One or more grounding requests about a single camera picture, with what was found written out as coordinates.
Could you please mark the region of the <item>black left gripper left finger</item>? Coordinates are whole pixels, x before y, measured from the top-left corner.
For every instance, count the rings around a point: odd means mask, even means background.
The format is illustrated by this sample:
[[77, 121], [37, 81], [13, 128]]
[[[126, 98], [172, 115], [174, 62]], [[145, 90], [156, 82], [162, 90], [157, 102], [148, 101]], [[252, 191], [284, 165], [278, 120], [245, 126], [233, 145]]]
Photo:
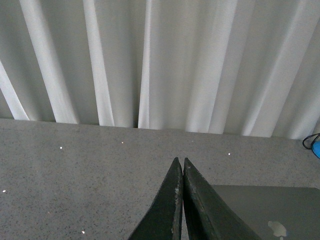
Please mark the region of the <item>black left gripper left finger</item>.
[[179, 158], [172, 164], [145, 216], [130, 240], [180, 240], [182, 235], [184, 177]]

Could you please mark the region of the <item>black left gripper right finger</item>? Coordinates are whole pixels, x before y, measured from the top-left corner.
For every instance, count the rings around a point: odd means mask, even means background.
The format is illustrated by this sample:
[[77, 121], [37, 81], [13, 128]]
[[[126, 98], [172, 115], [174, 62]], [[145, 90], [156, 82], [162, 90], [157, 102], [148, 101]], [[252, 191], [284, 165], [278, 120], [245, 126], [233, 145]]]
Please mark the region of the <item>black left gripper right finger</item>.
[[259, 240], [188, 159], [184, 159], [183, 205], [190, 240]]

